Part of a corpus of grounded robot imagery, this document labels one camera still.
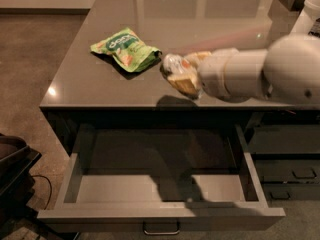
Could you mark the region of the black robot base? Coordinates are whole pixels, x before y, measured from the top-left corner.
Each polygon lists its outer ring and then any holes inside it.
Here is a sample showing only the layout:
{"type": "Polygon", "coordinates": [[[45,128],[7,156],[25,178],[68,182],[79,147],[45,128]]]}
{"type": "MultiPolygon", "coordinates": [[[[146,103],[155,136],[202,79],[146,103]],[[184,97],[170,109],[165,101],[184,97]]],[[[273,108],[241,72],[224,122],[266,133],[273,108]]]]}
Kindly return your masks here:
{"type": "Polygon", "coordinates": [[[30,169],[41,153],[22,138],[0,135],[0,225],[10,218],[23,217],[35,184],[30,169]]]}

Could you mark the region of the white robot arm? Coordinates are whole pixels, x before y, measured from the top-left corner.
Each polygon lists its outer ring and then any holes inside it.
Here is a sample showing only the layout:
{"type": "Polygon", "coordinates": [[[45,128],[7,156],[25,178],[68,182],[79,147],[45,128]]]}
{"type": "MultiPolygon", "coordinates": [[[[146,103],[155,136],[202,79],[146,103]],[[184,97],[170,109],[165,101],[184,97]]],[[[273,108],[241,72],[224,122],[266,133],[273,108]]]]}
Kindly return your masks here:
{"type": "Polygon", "coordinates": [[[267,49],[168,54],[162,70],[173,88],[191,98],[206,93],[232,102],[258,98],[317,104],[320,39],[290,34],[267,49]]]}

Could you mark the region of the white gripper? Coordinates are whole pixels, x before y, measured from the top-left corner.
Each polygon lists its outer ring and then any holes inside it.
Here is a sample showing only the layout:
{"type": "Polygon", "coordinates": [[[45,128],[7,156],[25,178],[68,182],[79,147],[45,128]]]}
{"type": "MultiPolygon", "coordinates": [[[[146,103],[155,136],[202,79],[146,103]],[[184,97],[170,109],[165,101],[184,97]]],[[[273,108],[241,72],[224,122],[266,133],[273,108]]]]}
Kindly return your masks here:
{"type": "Polygon", "coordinates": [[[195,74],[170,75],[168,82],[182,94],[197,99],[203,91],[210,97],[216,97],[227,102],[239,102],[240,98],[232,96],[226,87],[225,71],[230,59],[238,54],[236,48],[201,51],[187,54],[185,59],[197,68],[195,74]]]}

